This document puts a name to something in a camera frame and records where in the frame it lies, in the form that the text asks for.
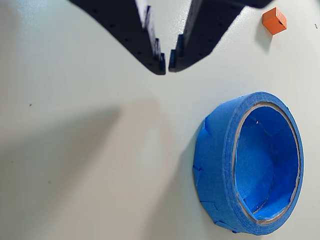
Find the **tape roll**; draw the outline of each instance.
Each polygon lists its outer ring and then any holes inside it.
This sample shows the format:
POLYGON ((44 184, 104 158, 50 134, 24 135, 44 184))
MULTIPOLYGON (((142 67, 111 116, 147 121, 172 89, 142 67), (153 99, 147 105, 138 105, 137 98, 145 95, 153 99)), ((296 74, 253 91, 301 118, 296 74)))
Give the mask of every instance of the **tape roll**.
POLYGON ((297 124, 276 96, 242 96, 205 118, 193 174, 199 200, 216 225, 234 233, 274 232, 296 206, 303 173, 297 124))

